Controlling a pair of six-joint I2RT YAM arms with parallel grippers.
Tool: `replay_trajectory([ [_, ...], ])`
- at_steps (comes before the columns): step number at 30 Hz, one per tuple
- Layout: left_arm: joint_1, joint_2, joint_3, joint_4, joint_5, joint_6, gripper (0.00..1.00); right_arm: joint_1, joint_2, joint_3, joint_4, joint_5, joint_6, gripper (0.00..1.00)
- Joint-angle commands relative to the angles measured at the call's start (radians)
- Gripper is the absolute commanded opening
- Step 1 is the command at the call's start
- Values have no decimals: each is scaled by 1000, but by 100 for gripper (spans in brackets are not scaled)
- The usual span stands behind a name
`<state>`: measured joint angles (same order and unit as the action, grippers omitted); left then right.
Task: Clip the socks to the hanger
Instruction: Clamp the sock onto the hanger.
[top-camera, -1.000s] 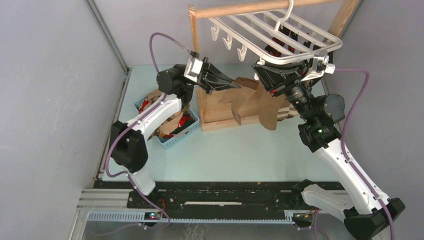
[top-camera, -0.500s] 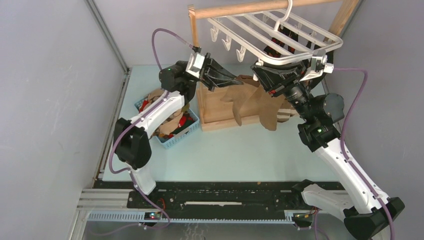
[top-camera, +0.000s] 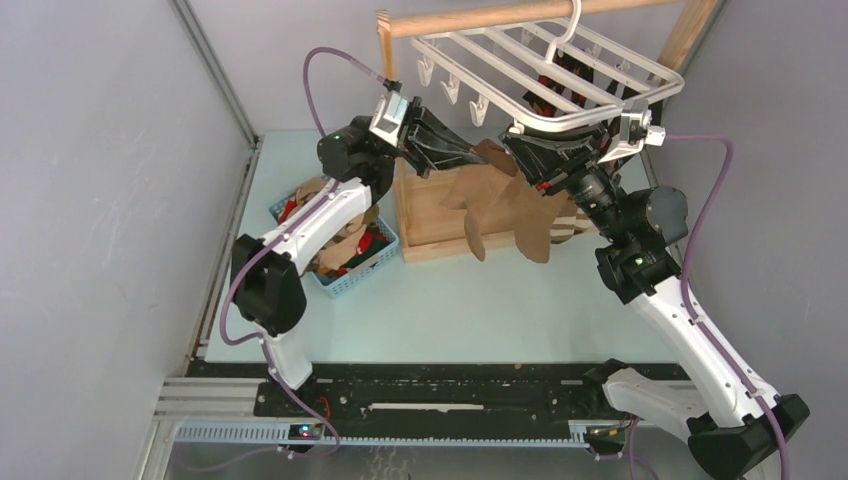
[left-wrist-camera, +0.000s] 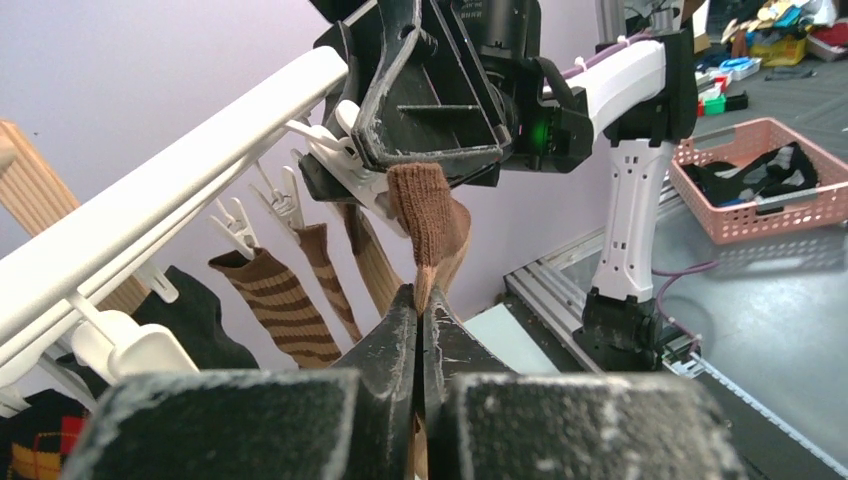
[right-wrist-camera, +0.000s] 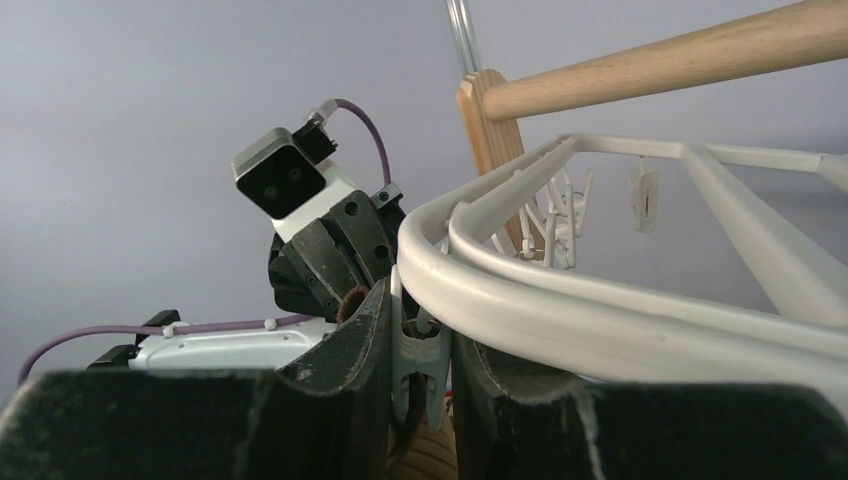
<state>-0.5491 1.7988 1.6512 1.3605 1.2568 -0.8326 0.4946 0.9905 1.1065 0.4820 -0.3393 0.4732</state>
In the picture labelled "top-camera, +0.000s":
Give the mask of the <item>white plastic clip hanger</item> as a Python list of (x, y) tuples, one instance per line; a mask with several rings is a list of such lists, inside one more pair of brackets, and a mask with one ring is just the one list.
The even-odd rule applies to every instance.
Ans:
[[(624, 103), (606, 92), (611, 80), (649, 104), (684, 87), (683, 76), (651, 54), (597, 31), (595, 13), (650, 7), (648, 1), (534, 1), (404, 17), (390, 23), (395, 40), (417, 56), (419, 90), (451, 126), (513, 124), (560, 132), (608, 120)], [(554, 64), (558, 50), (594, 69), (594, 82)], [(560, 96), (538, 82), (545, 75), (564, 85)], [(522, 99), (531, 90), (550, 101), (554, 117), (536, 114)], [(569, 100), (587, 98), (585, 107)]]

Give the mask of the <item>plain brown sock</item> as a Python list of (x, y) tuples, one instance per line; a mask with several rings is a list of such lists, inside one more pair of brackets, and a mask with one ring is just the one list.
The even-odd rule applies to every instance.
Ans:
[(483, 139), (472, 147), (472, 152), (483, 163), (458, 168), (452, 187), (440, 205), (465, 211), (463, 231), (467, 245), (479, 261), (484, 261), (484, 236), (513, 230), (514, 212), (507, 187), (515, 179), (518, 167), (492, 139)]

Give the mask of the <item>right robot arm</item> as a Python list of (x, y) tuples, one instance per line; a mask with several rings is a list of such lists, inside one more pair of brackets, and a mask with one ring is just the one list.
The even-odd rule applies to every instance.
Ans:
[(685, 395), (610, 360), (581, 392), (585, 411), (618, 410), (663, 429), (714, 479), (740, 479), (771, 456), (789, 478), (788, 442), (809, 408), (764, 380), (696, 300), (690, 262), (669, 253), (700, 229), (687, 221), (685, 195), (667, 186), (629, 193), (613, 179), (627, 158), (667, 141), (666, 131), (622, 121), (617, 135), (596, 124), (562, 133), (512, 127), (500, 139), (535, 190), (567, 194), (607, 240), (595, 252), (603, 284), (655, 329), (695, 388)]

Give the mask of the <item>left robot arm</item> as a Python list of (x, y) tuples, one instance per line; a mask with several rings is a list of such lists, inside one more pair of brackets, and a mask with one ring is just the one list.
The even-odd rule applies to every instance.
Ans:
[(297, 326), (307, 306), (301, 281), (306, 267), (343, 227), (391, 189), (397, 160), (407, 162), (421, 178), (485, 162), (420, 98), (397, 92), (381, 97), (374, 114), (356, 116), (323, 136), (316, 153), (328, 183), (275, 229), (236, 240), (226, 295), (227, 303), (252, 323), (269, 372), (282, 384), (278, 404), (297, 417), (316, 403), (315, 388), (305, 382), (312, 362)]

